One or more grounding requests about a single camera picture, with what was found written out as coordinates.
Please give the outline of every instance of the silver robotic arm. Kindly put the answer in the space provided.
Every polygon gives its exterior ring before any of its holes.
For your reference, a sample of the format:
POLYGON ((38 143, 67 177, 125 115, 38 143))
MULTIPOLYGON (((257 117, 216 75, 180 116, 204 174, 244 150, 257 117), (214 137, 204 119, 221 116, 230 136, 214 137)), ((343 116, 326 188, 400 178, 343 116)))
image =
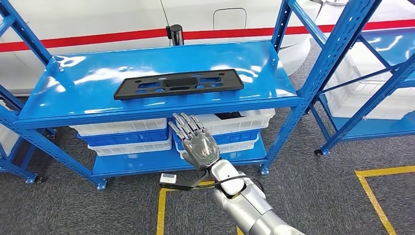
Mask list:
MULTIPOLYGON (((213 198, 231 217, 245 235, 304 235, 286 224, 274 212, 261 191, 243 172, 238 172, 228 161, 219 157, 219 147, 213 136, 195 116, 173 114, 177 126, 171 128, 182 140, 187 151, 184 159, 197 170, 205 171, 215 180, 213 198)), ((191 186, 176 188, 174 184, 162 187, 190 190, 191 186)))

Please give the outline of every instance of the floor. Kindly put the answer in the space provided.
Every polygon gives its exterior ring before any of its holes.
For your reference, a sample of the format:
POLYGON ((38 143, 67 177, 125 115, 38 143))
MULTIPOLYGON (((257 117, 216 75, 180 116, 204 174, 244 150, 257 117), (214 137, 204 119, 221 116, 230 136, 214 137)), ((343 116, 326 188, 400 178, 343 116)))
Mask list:
MULTIPOLYGON (((291 76, 298 88, 319 50, 316 44, 303 66, 291 76)), ((270 127, 262 131, 267 148, 288 110, 278 109, 270 127)), ((91 167, 94 153, 68 127, 58 129, 54 141, 91 167)), ((308 235, 386 235, 354 170, 415 165, 415 138, 401 137, 344 142, 330 156, 313 154, 323 136, 312 115, 304 116, 270 168, 261 176, 257 166, 238 167, 259 177, 268 202, 287 223, 308 235)), ((210 197, 209 189, 167 192, 164 223, 158 223, 160 174, 111 179, 97 191, 41 151, 29 168, 47 177, 41 184, 0 174, 0 234, 4 235, 223 235, 236 234, 235 224, 210 197)), ((195 171, 178 172, 193 180, 195 171)), ((414 173, 368 177, 367 182, 399 235, 415 231, 414 173)))

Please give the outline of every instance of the blue shelving unit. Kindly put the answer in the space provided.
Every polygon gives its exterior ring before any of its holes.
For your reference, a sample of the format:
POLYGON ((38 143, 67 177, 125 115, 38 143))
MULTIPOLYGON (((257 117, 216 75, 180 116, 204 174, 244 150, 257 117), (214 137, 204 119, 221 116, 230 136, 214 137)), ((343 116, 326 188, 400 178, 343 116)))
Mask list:
POLYGON ((191 45, 165 48, 51 56, 8 0, 0 0, 5 26, 11 26, 45 64, 29 100, 18 115, 0 107, 0 122, 70 169, 104 189, 106 177, 192 169, 172 149, 135 155, 97 157, 93 170, 81 165, 44 138, 35 128, 168 118, 174 112, 211 114, 291 107, 287 120, 266 153, 263 142, 254 149, 223 154, 237 165, 259 164, 261 173, 277 157, 319 87, 339 59, 357 40, 380 0, 351 1, 326 38, 294 0, 284 0, 270 41, 191 45), (294 12, 322 51, 303 87, 295 91, 278 58, 281 41, 294 12), (163 73, 235 69, 245 88, 239 91, 114 100, 124 78, 163 73))
POLYGON ((35 173, 26 170, 26 168, 36 150, 36 147, 34 145, 29 146, 20 165, 13 163, 13 160, 16 157, 23 141, 24 139, 19 137, 8 156, 4 152, 3 147, 0 145, 0 173, 11 173, 20 176, 25 179, 27 184, 32 184, 39 179, 37 179, 37 175, 35 173))
POLYGON ((329 134, 319 114, 314 109, 313 102, 310 105, 311 112, 327 140, 320 149, 316 150, 316 154, 328 154, 330 148, 340 141, 415 135, 415 112, 408 113, 400 120, 364 118, 396 89, 415 87, 415 50, 413 48, 415 29, 404 28, 362 32, 358 40, 368 47, 386 68, 326 90, 320 88, 321 91, 317 93, 314 101, 319 101, 322 104, 330 123, 334 127, 335 133, 332 136, 329 134), (344 118, 331 115, 324 95, 325 92, 386 71, 390 71, 393 74, 392 77, 353 117, 344 118))

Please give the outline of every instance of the robot finger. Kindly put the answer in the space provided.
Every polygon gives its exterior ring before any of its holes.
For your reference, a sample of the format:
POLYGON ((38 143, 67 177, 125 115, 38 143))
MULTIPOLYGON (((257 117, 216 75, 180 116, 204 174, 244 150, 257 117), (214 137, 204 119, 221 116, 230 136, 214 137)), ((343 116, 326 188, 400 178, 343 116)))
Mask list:
POLYGON ((188 139, 187 134, 183 130, 180 130, 173 122, 169 121, 168 124, 171 127, 171 129, 173 129, 173 131, 176 132, 180 140, 188 139))
POLYGON ((185 113, 181 113, 180 115, 182 115, 182 117, 185 119, 185 121, 187 122, 187 124, 189 125, 192 131, 195 131, 198 129, 197 125, 193 122, 191 118, 189 118, 189 116, 187 116, 185 113))
POLYGON ((196 123, 199 129, 204 128, 203 124, 199 121, 199 119, 195 115, 191 115, 190 117, 193 119, 193 121, 196 123))
POLYGON ((173 117, 176 119, 176 122, 178 125, 186 125, 186 122, 183 120, 183 118, 178 115, 177 113, 173 113, 173 117))

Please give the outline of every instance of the blue shelf surface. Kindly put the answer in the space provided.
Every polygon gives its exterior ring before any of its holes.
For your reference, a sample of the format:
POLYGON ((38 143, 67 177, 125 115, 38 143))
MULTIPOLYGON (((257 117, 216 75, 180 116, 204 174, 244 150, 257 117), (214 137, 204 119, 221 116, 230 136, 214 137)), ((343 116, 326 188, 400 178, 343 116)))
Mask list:
POLYGON ((20 112, 24 128, 164 118, 296 106, 297 96, 270 41, 188 45, 54 56, 20 112), (125 78, 235 69, 238 91, 114 100, 125 78))
MULTIPOLYGON (((390 66, 405 62, 415 52, 415 28, 365 31, 361 35, 390 66)), ((412 73, 403 87, 411 87, 414 80, 412 73)))
MULTIPOLYGON (((336 130, 339 130, 349 118, 333 117, 328 108, 325 95, 322 94, 319 98, 328 118, 334 124, 336 130)), ((342 140, 365 140, 404 135, 415 135, 415 112, 406 114, 401 120, 370 118, 362 120, 342 140)))
MULTIPOLYGON (((267 162, 265 156, 266 151, 261 137, 255 143, 253 149, 221 154, 222 158, 228 159, 234 165, 263 164, 267 162)), ((194 169, 194 167, 182 160, 176 148, 173 147, 170 150, 158 152, 97 156, 92 175, 104 178, 191 169, 194 169)))

